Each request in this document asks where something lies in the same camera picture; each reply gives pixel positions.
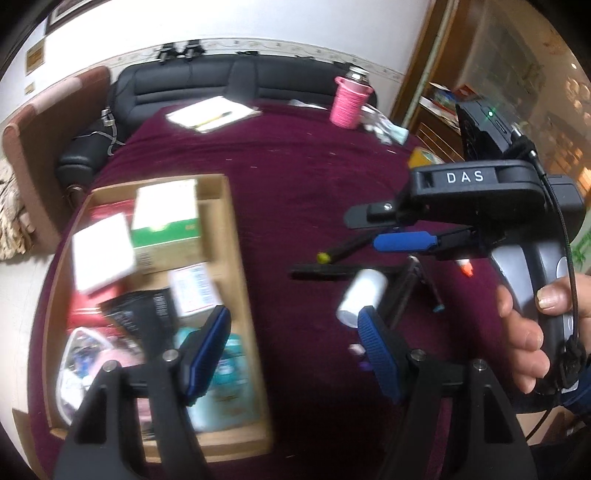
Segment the pink cup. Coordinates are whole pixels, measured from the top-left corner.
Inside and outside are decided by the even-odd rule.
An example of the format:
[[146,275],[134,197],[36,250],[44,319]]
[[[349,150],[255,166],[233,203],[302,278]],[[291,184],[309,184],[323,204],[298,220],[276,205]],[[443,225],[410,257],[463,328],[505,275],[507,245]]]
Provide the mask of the pink cup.
[[343,77],[335,78],[335,82],[339,88],[330,111],[330,121],[337,127],[353,130],[361,121],[361,107],[367,103],[374,89]]

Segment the brown chair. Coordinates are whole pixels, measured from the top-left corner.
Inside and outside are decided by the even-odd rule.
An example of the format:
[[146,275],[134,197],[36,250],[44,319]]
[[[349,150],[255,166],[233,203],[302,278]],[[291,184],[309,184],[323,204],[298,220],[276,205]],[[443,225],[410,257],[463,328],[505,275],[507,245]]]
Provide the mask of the brown chair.
[[20,108],[2,134],[40,251],[54,253],[72,207],[55,175],[60,154],[72,138],[100,117],[111,73],[95,67],[44,90]]

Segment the blue gripper pad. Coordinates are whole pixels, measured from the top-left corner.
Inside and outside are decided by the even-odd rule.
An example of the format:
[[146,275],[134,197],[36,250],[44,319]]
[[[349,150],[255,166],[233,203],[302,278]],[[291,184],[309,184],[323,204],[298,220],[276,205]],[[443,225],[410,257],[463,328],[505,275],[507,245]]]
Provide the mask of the blue gripper pad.
[[179,382],[188,405],[193,405],[207,392],[228,341],[231,326],[230,310],[218,305],[205,325],[200,330],[189,333],[181,345]]
[[383,233],[374,240],[378,252],[424,252],[437,246],[437,237],[429,232]]
[[[399,403],[406,396],[406,392],[401,384],[404,379],[401,378],[399,362],[395,358],[395,353],[391,352],[391,345],[389,345],[391,339],[388,336],[393,335],[392,332],[386,327],[373,307],[364,307],[359,312],[357,328],[361,344],[365,348],[382,393],[391,398],[394,403]],[[405,342],[402,340],[400,345],[405,346]],[[401,353],[405,353],[404,347],[401,349]]]

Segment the maroon tablecloth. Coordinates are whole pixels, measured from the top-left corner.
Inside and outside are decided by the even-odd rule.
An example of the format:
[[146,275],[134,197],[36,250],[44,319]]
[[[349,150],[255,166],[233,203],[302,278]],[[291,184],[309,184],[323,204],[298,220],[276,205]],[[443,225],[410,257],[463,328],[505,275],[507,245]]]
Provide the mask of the maroon tablecloth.
[[[388,403],[373,374],[361,371],[347,350],[358,340],[356,331],[335,318],[346,285],[291,281],[287,271],[351,236],[342,221],[350,206],[392,198],[407,181],[406,161],[416,140],[405,148],[386,147],[373,135],[333,126],[325,111],[262,109],[260,117],[207,135],[169,124],[161,111],[116,153],[96,186],[178,174],[229,177],[275,447],[269,455],[216,464],[216,477],[373,478],[383,455]],[[41,345],[60,251],[39,300],[29,360],[31,428],[49,475],[61,441],[48,432]],[[350,262],[396,264],[401,258],[367,248]],[[492,267],[476,261],[476,276],[468,279],[453,262],[429,259],[426,266],[447,308],[435,315],[413,298],[400,325],[410,346],[457,361],[483,357],[502,370]],[[160,476],[159,467],[153,473]]]

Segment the black package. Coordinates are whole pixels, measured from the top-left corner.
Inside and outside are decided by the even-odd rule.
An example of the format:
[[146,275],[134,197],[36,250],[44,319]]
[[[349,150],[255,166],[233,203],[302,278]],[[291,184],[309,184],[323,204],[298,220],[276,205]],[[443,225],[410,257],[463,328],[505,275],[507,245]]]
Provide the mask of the black package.
[[100,309],[142,346],[146,360],[174,348],[178,317],[169,288],[125,293],[101,303]]

